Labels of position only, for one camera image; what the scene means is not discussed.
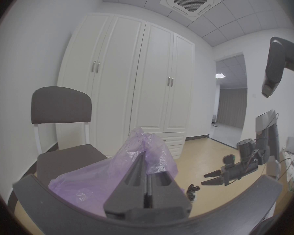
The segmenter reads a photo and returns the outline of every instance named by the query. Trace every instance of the yellow floor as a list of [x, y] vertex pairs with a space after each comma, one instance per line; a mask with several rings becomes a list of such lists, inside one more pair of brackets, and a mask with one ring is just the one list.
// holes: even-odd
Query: yellow floor
[[[181, 157], [175, 160], [179, 170], [175, 180], [185, 190], [190, 184], [200, 186], [190, 217], [203, 214], [225, 204], [246, 190], [261, 175], [264, 165], [259, 166], [256, 172], [237, 180], [231, 185], [202, 186], [200, 182], [206, 180], [204, 174], [220, 169], [224, 165], [223, 157], [230, 154], [235, 155], [235, 162], [239, 162], [240, 157], [237, 150], [211, 139], [203, 138], [185, 142]], [[19, 202], [16, 204], [14, 214], [32, 234], [43, 234], [31, 221]]]

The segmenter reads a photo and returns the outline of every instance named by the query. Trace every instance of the ceiling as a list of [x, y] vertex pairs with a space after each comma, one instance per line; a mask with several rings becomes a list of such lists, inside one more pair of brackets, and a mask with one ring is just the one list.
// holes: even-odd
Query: ceiling
[[294, 29], [275, 0], [221, 0], [194, 22], [161, 5], [160, 0], [103, 1], [131, 4], [160, 13], [188, 27], [211, 46], [264, 29]]
[[216, 62], [216, 73], [225, 75], [217, 78], [217, 84], [221, 89], [247, 88], [247, 76], [244, 56], [235, 56]]

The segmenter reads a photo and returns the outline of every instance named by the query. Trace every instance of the silver door handle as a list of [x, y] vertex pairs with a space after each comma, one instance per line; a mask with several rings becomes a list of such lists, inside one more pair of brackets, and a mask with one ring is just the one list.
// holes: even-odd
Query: silver door handle
[[98, 73], [99, 65], [100, 65], [100, 62], [98, 62], [97, 66], [96, 66], [96, 73]]
[[94, 66], [95, 66], [96, 61], [92, 64], [91, 72], [94, 72]]

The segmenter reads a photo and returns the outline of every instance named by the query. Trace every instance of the trash bag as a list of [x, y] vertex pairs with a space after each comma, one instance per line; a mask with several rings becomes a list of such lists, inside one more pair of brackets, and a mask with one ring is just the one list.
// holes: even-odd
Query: trash bag
[[71, 204], [105, 217], [103, 204], [144, 151], [146, 174], [167, 171], [175, 178], [176, 163], [164, 141], [137, 127], [114, 157], [62, 174], [51, 180], [49, 189]]

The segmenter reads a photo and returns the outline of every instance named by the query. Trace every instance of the curtain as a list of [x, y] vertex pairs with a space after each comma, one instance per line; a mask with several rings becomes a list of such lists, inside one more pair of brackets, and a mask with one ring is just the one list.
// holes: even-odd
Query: curtain
[[247, 89], [221, 89], [217, 122], [243, 128]]

